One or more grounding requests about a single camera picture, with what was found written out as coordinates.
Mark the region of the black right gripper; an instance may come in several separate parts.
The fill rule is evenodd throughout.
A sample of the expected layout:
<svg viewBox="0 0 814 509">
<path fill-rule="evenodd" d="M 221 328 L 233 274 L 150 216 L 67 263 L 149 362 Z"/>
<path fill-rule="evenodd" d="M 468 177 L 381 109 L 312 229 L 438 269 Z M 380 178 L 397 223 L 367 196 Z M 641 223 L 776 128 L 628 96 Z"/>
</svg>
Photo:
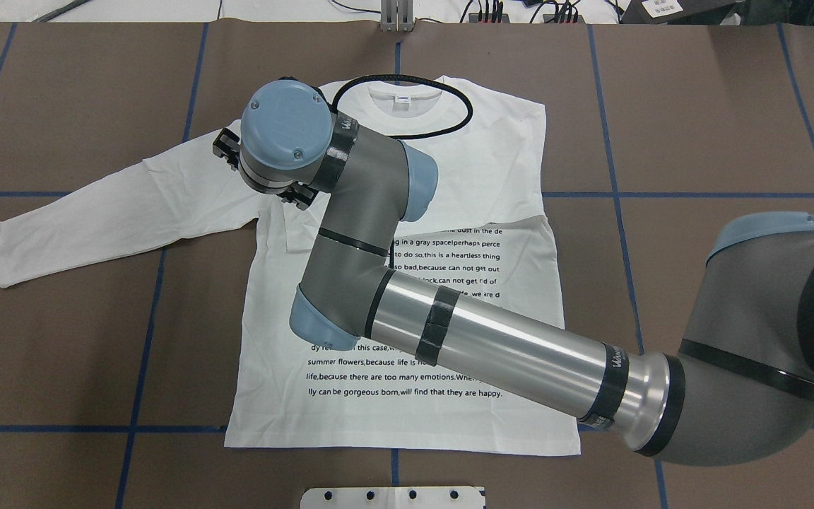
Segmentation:
<svg viewBox="0 0 814 509">
<path fill-rule="evenodd" d="M 269 165 L 240 159 L 239 172 L 243 180 L 259 193 L 277 194 L 284 202 L 308 202 L 308 187 Z"/>
</svg>

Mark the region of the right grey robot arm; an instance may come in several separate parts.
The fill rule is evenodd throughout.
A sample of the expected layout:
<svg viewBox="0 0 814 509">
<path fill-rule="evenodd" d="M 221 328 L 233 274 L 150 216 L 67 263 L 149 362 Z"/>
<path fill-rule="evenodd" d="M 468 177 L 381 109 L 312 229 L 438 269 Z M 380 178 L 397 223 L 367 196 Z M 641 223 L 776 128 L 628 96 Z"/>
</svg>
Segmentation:
<svg viewBox="0 0 814 509">
<path fill-rule="evenodd" d="M 584 425 L 728 466 L 814 420 L 808 213 L 728 223 L 678 353 L 635 354 L 563 328 L 542 105 L 274 81 L 222 142 L 267 207 L 226 447 L 575 455 Z"/>
</svg>

